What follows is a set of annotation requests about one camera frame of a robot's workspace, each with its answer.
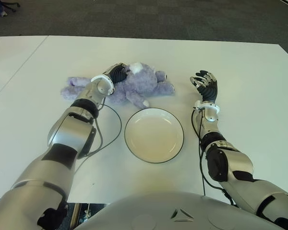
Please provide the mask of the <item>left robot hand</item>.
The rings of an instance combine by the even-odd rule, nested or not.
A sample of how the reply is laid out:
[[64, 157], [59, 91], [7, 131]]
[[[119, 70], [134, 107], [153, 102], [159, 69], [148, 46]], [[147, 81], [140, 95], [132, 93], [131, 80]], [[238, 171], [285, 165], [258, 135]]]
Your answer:
[[123, 63], [115, 64], [109, 67], [103, 74], [108, 76], [111, 81], [116, 84], [127, 78], [127, 66]]

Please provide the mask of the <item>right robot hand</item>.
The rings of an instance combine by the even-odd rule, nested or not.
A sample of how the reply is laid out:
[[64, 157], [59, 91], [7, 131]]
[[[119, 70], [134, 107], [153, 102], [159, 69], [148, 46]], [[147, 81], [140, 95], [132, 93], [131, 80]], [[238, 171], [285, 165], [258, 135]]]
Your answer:
[[217, 80], [215, 76], [206, 70], [200, 70], [190, 81], [202, 96], [203, 101], [215, 103], [218, 93]]

